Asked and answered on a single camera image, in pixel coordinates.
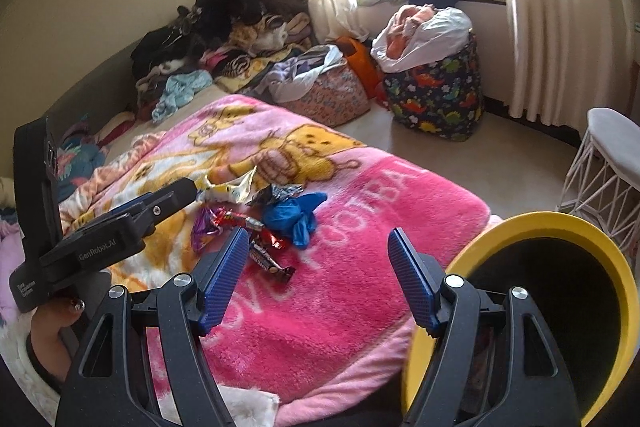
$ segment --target bed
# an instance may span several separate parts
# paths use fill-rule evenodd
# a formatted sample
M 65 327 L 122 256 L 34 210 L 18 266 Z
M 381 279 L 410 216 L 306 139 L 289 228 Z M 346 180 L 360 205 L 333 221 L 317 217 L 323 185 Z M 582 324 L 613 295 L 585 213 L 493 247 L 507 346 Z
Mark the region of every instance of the bed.
M 297 269 L 293 279 L 276 283 L 249 263 L 222 325 L 203 345 L 218 383 L 279 397 L 277 426 L 360 402 L 400 371 L 415 328 L 386 257 L 388 232 L 403 227 L 416 248 L 447 266 L 487 226 L 486 204 L 432 172 L 252 98 L 207 100 L 182 118 L 96 169 L 60 205 L 63 228 L 181 176 L 222 182 L 256 168 L 254 188 L 289 182 L 325 192 L 309 247 L 279 257 Z M 190 243 L 198 205 L 165 220 L 145 250 L 111 267 L 113 283 L 138 291 L 190 271 L 198 260 Z M 166 402 L 157 335 L 149 349 L 156 392 Z

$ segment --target yellow rim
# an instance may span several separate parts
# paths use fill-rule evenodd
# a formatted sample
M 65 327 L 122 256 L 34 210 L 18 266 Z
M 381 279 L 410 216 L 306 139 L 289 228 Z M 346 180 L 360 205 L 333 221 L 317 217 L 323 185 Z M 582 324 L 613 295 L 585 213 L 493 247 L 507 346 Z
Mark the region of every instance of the yellow rim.
M 582 419 L 586 426 L 613 395 L 634 358 L 640 332 L 638 290 L 628 263 L 618 247 L 602 230 L 591 223 L 559 212 L 532 212 L 511 217 L 479 235 L 462 250 L 447 268 L 447 273 L 468 277 L 497 251 L 524 239 L 553 237 L 570 241 L 590 252 L 611 278 L 620 302 L 620 343 L 609 378 L 598 399 Z M 404 371 L 403 404 L 405 410 L 414 400 L 433 353 L 434 340 L 418 329 Z

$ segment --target yellow bucket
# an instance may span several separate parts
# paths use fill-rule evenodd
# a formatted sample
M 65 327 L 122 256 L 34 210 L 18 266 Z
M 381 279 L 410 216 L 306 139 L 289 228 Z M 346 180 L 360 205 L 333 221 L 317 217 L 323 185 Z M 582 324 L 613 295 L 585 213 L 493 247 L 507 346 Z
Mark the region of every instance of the yellow bucket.
M 529 291 L 562 352 L 586 426 L 624 378 L 640 333 L 636 283 L 612 240 L 578 217 L 532 212 L 479 235 L 447 273 L 483 290 L 504 293 L 518 285 Z M 434 345 L 417 330 L 404 371 L 405 410 Z

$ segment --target white plastic bag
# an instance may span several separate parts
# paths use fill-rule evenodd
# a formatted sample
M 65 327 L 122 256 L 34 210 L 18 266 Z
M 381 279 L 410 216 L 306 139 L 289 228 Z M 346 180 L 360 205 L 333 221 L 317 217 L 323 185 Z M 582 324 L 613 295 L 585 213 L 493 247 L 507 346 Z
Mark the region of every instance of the white plastic bag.
M 394 59 L 386 56 L 386 35 L 395 15 L 382 33 L 373 41 L 371 56 L 385 73 L 399 73 L 423 64 L 431 64 L 458 53 L 469 40 L 471 19 L 457 8 L 436 12 L 429 21 L 416 30 L 402 56 Z
M 315 68 L 299 73 L 298 68 L 301 64 L 312 57 L 322 57 L 321 62 Z M 274 66 L 274 70 L 265 75 L 256 90 L 262 92 L 264 86 L 268 86 L 271 98 L 275 103 L 293 102 L 305 96 L 322 73 L 338 66 L 344 66 L 346 63 L 347 61 L 338 46 L 334 44 L 314 46 L 292 60 L 291 69 L 286 71 L 286 74 L 273 74 L 276 69 Z

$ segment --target metal screw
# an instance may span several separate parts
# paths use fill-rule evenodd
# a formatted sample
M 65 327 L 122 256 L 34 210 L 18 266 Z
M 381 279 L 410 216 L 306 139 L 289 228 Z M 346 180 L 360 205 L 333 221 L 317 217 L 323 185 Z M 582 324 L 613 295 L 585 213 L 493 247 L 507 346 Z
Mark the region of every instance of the metal screw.
M 444 282 L 447 283 L 447 286 L 452 288 L 460 288 L 465 283 L 465 280 L 460 277 L 460 275 L 447 275 L 445 277 Z
M 109 290 L 109 296 L 112 299 L 117 299 L 118 297 L 122 297 L 124 295 L 124 288 L 122 286 L 114 286 Z
M 520 286 L 516 286 L 511 290 L 511 294 L 516 298 L 524 301 L 527 297 L 529 297 L 529 292 L 526 289 L 521 288 Z
M 187 286 L 191 283 L 191 276 L 188 273 L 178 273 L 174 277 L 174 284 L 176 286 Z

